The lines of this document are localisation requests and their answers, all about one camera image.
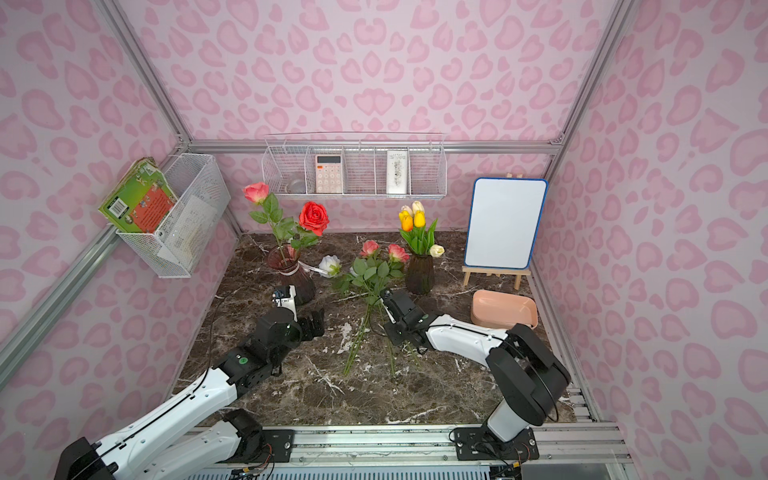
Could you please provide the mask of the pink plastic tray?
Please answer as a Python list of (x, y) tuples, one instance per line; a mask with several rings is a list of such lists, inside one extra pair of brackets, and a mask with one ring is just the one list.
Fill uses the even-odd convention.
[(539, 324), (533, 299), (489, 290), (478, 290), (474, 293), (470, 316), (475, 325), (504, 330), (509, 330), (516, 324), (535, 329)]

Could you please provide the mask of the white mesh side basket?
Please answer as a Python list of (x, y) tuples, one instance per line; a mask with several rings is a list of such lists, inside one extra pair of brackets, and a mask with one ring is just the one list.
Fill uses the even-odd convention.
[(177, 202), (152, 233), (118, 236), (160, 278), (189, 278), (230, 200), (215, 158), (184, 153), (166, 171)]

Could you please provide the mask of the dark red vase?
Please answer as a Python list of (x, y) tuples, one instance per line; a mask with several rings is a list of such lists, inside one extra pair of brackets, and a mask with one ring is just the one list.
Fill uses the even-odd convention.
[(267, 265), (280, 277), (283, 285), (295, 288), (295, 302), (306, 305), (316, 294), (316, 287), (308, 271), (300, 262), (300, 254), (290, 245), (271, 249), (266, 257)]
[(428, 254), (413, 255), (405, 272), (406, 289), (414, 295), (426, 295), (431, 292), (434, 282), (434, 258)]

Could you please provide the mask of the small glass bowl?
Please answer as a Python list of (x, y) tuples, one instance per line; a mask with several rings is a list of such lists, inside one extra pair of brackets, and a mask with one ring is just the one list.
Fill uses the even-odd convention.
[(288, 181), (285, 187), (285, 193), (289, 195), (304, 195), (307, 193), (306, 181), (304, 178), (293, 178)]

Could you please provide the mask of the pink calculator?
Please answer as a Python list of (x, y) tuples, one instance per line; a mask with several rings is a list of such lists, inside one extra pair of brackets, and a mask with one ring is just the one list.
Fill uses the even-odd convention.
[(341, 155), (320, 154), (315, 157), (315, 191), (317, 194), (343, 193)]

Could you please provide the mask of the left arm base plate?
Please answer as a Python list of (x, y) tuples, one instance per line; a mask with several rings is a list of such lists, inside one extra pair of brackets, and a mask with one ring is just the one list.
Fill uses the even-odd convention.
[(288, 463), (294, 446), (293, 429), (267, 429), (238, 433), (240, 443), (227, 463), (261, 465)]

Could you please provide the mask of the white rose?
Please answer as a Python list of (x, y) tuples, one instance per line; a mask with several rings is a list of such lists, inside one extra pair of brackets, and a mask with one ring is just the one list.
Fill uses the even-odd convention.
[(326, 255), (320, 261), (317, 269), (324, 278), (335, 278), (341, 273), (341, 261), (336, 255)]

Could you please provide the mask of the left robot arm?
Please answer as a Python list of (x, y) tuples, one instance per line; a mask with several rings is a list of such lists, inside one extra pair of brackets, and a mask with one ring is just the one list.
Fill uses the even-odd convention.
[(289, 461), (291, 430), (267, 431), (230, 404), (282, 372), (285, 357), (325, 332), (323, 311), (274, 307), (256, 330), (184, 390), (127, 427), (61, 453), (58, 479), (183, 479), (215, 463), (245, 470)]

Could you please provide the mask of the green and red book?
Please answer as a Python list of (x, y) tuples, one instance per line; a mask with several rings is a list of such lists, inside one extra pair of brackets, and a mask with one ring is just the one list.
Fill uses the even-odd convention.
[(136, 161), (99, 207), (107, 221), (124, 233), (154, 233), (178, 197), (152, 157)]

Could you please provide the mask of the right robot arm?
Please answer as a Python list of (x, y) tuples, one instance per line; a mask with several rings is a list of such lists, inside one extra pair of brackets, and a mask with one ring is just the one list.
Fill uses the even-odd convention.
[(508, 443), (557, 411), (557, 401), (572, 378), (530, 327), (493, 329), (448, 314), (428, 314), (404, 290), (385, 289), (380, 298), (392, 344), (408, 342), (418, 350), (447, 352), (489, 369), (503, 400), (481, 428), (485, 437)]

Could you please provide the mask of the red rose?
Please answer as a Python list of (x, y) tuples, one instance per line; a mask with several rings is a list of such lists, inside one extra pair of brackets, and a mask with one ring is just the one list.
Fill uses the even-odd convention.
[(299, 252), (317, 245), (329, 222), (328, 213), (323, 205), (312, 201), (306, 202), (299, 213), (296, 226), (292, 229), (290, 246)]

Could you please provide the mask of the small cream tulip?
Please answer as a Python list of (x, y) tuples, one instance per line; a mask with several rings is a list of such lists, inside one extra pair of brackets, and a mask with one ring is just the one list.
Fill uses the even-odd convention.
[(445, 249), (441, 245), (433, 244), (428, 253), (433, 258), (440, 258), (445, 253)]

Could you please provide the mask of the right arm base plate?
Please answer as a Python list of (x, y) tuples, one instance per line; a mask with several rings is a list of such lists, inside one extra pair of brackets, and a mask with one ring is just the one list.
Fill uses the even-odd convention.
[(503, 460), (515, 463), (538, 460), (538, 443), (531, 428), (512, 440), (497, 438), (488, 427), (457, 427), (449, 433), (459, 461)]

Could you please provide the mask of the small whiteboard on easel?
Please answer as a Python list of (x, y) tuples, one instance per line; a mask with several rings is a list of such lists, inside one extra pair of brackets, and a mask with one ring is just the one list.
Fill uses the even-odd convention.
[(534, 245), (549, 189), (545, 179), (480, 177), (470, 205), (463, 284), (473, 274), (514, 277), (519, 289), (530, 274)]

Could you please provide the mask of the pink rose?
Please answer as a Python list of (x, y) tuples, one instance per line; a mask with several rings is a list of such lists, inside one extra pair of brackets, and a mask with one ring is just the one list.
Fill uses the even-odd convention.
[(252, 183), (245, 187), (244, 196), (251, 203), (249, 213), (252, 220), (259, 225), (267, 225), (276, 240), (276, 250), (282, 262), (289, 260), (288, 247), (293, 238), (293, 220), (289, 220), (284, 210), (279, 206), (277, 196), (272, 193), (264, 182)]
[[(387, 247), (387, 262), (386, 265), (388, 266), (388, 274), (387, 279), (385, 280), (382, 287), (379, 287), (378, 290), (381, 291), (382, 289), (390, 288), (391, 285), (395, 282), (401, 279), (404, 276), (404, 268), (405, 263), (409, 259), (409, 254), (406, 252), (406, 250), (394, 243), (390, 244)], [(394, 347), (390, 340), (387, 340), (387, 352), (388, 352), (388, 366), (389, 366), (389, 373), (392, 379), (395, 378), (395, 355), (394, 355)]]
[(360, 348), (365, 340), (366, 331), (368, 330), (373, 315), (373, 284), (375, 274), (373, 269), (377, 266), (377, 256), (379, 251), (379, 244), (373, 240), (368, 240), (363, 243), (361, 253), (356, 258), (351, 266), (351, 270), (347, 273), (342, 280), (342, 290), (348, 291), (353, 288), (365, 302), (365, 311), (362, 319), (359, 322), (356, 333), (353, 336), (351, 342), (348, 357), (345, 361), (343, 368), (343, 375), (347, 376), (358, 356)]

